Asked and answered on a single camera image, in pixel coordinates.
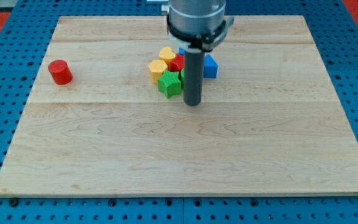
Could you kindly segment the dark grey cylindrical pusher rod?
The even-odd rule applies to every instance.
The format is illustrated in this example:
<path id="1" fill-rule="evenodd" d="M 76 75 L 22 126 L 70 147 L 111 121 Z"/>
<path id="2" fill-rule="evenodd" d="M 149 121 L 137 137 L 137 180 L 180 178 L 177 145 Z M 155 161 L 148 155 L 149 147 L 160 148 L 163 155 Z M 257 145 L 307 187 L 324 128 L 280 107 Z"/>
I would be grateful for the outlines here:
<path id="1" fill-rule="evenodd" d="M 197 106 L 201 103 L 203 88 L 204 53 L 185 51 L 185 72 L 183 100 L 187 105 Z"/>

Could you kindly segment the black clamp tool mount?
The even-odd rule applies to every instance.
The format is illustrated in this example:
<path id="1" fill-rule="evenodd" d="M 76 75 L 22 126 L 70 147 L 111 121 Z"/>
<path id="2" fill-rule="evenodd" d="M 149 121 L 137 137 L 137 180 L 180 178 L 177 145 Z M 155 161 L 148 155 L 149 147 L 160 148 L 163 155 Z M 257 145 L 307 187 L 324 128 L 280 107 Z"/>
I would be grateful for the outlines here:
<path id="1" fill-rule="evenodd" d="M 198 54 L 212 52 L 225 39 L 230 26 L 234 23 L 234 16 L 227 17 L 217 29 L 209 31 L 207 34 L 184 33 L 172 25 L 169 16 L 167 16 L 166 21 L 169 39 L 184 51 Z"/>

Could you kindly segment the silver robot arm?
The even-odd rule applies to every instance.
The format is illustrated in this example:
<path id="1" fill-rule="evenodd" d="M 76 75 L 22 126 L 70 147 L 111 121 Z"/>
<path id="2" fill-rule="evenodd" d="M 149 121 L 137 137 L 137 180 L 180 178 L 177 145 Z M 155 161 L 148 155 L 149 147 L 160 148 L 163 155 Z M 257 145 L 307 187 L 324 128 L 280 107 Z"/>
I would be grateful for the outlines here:
<path id="1" fill-rule="evenodd" d="M 224 17 L 226 0 L 169 0 L 167 33 L 184 50 L 183 100 L 187 105 L 201 103 L 204 56 L 227 36 L 234 17 Z"/>

